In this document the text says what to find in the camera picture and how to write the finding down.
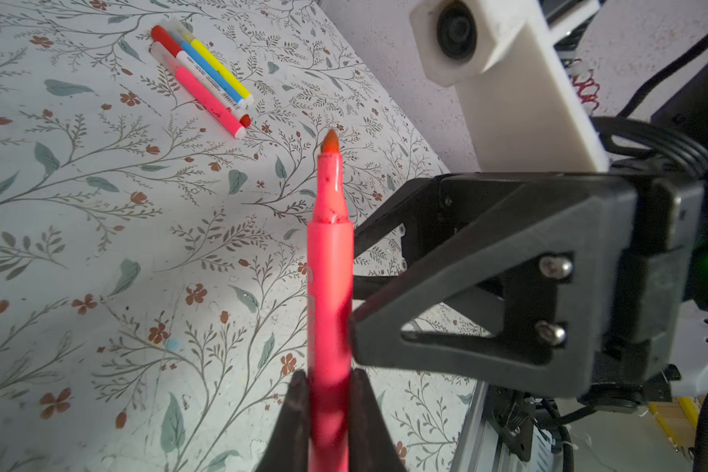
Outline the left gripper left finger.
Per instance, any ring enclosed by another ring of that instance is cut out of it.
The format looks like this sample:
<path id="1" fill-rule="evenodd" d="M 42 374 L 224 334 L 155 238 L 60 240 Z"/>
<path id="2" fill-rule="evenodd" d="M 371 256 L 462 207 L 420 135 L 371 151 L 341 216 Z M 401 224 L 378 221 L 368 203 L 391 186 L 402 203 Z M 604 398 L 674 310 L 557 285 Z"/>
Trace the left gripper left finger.
<path id="1" fill-rule="evenodd" d="M 311 436 L 310 385 L 304 371 L 290 380 L 257 472 L 307 472 Z"/>

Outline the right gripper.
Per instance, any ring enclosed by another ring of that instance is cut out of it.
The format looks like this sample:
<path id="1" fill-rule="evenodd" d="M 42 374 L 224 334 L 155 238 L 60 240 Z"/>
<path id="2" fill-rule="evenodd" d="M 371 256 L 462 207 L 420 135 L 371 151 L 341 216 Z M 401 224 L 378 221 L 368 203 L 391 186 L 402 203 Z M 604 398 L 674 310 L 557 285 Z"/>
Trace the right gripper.
<path id="1" fill-rule="evenodd" d="M 400 275 L 356 278 L 358 363 L 543 396 L 590 388 L 593 407 L 708 393 L 708 186 L 480 176 L 507 181 L 499 204 Z"/>

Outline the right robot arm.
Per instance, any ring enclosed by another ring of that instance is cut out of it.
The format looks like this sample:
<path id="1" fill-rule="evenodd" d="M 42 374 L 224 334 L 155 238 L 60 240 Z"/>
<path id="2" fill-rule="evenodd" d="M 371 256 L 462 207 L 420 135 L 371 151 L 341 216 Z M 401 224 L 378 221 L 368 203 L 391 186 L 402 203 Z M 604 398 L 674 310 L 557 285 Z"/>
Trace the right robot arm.
<path id="1" fill-rule="evenodd" d="M 365 366 L 535 395 L 642 384 L 708 393 L 708 315 L 684 312 L 703 186 L 678 174 L 468 173 L 404 184 L 355 232 L 397 228 L 406 270 L 357 277 Z"/>

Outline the white marker pen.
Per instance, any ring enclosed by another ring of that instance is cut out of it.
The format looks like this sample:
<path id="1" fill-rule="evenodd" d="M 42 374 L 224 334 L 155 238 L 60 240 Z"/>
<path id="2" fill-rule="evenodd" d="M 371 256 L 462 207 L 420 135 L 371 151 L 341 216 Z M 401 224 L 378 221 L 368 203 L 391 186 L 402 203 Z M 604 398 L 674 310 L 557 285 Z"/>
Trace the white marker pen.
<path id="1" fill-rule="evenodd" d="M 231 106 L 227 106 L 227 102 L 219 94 L 219 90 L 214 86 L 214 83 L 205 74 L 205 71 L 187 54 L 187 52 L 179 45 L 179 43 L 167 33 L 167 30 L 161 26 L 157 25 L 151 30 L 151 35 L 153 39 L 160 42 L 176 59 L 187 68 L 202 84 L 208 89 L 212 95 L 225 107 L 244 128 L 249 128 L 252 120 L 250 116 L 238 109 L 233 109 Z"/>

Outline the pink highlighter pen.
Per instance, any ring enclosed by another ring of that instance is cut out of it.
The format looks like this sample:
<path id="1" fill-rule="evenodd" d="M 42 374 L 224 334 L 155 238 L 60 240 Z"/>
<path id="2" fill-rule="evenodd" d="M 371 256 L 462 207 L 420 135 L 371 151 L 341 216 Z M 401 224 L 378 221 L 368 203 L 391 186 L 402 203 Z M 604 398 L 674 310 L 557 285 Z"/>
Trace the pink highlighter pen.
<path id="1" fill-rule="evenodd" d="M 353 250 L 343 157 L 336 131 L 330 130 L 317 158 L 316 201 L 307 226 L 311 471 L 348 469 Z"/>
<path id="2" fill-rule="evenodd" d="M 233 138 L 240 140 L 246 136 L 240 122 L 161 43 L 153 44 L 151 54 Z"/>

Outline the yellow highlighter pen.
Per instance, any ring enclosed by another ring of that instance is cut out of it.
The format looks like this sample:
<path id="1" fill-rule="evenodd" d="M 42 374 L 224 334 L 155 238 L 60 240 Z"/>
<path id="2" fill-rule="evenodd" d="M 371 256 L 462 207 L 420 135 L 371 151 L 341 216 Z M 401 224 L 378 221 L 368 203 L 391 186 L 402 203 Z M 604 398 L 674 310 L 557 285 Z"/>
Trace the yellow highlighter pen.
<path id="1" fill-rule="evenodd" d="M 244 105 L 245 107 L 250 107 L 254 104 L 255 100 L 254 97 L 252 96 L 251 92 L 241 84 L 241 82 L 233 75 L 232 72 L 229 71 L 227 67 L 225 67 L 190 31 L 184 23 L 177 19 L 171 19 L 169 21 L 175 29 L 177 29 L 178 33 L 186 39 L 186 41 L 196 49 L 196 51 L 204 58 L 206 59 L 206 62 L 226 80 L 227 84 L 241 96 L 241 100 L 238 100 L 239 105 Z"/>

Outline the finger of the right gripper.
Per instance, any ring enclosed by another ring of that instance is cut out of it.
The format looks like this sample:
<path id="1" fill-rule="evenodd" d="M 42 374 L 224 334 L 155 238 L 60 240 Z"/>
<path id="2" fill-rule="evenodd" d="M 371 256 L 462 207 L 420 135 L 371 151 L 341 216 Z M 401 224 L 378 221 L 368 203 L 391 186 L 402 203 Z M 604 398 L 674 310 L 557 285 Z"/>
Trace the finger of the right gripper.
<path id="1" fill-rule="evenodd" d="M 412 179 L 355 229 L 354 253 L 363 255 L 402 226 L 401 255 L 411 266 L 506 196 L 507 181 L 478 173 Z"/>

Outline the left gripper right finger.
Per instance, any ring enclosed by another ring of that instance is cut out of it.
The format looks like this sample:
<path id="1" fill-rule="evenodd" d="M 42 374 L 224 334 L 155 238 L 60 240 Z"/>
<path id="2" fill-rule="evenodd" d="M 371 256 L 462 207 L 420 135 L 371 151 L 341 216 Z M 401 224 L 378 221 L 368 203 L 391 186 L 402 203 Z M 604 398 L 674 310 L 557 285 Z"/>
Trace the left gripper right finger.
<path id="1" fill-rule="evenodd" d="M 350 376 L 348 412 L 348 467 L 352 472 L 405 472 L 387 430 L 367 373 Z"/>

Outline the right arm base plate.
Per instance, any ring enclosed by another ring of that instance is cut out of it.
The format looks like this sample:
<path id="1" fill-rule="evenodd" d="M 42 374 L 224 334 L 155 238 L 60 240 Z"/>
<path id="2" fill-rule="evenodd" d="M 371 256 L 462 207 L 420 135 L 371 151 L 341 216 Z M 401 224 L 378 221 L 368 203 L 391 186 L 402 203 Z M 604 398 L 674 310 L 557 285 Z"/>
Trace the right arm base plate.
<path id="1" fill-rule="evenodd" d="M 484 419 L 498 434 L 509 465 L 530 466 L 533 471 L 553 471 L 564 447 L 556 427 L 540 428 L 554 419 L 540 398 L 504 387 L 490 387 Z"/>

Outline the blue highlighter pen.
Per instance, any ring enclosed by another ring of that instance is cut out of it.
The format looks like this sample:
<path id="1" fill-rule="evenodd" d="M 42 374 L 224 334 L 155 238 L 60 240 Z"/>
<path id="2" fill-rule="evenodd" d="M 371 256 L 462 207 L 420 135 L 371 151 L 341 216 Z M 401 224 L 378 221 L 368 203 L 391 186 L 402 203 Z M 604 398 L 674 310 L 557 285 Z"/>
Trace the blue highlighter pen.
<path id="1" fill-rule="evenodd" d="M 231 106 L 233 109 L 238 109 L 243 111 L 245 109 L 245 101 L 239 92 L 234 90 L 233 86 L 230 86 L 228 82 L 212 67 L 208 64 L 208 61 L 198 53 L 197 49 L 188 43 L 187 39 L 182 37 L 181 33 L 178 33 L 174 27 L 164 26 L 167 33 L 175 39 L 179 45 L 187 52 L 187 54 L 205 71 L 208 78 L 212 80 L 214 86 L 219 90 L 219 94 L 227 102 L 227 106 Z"/>

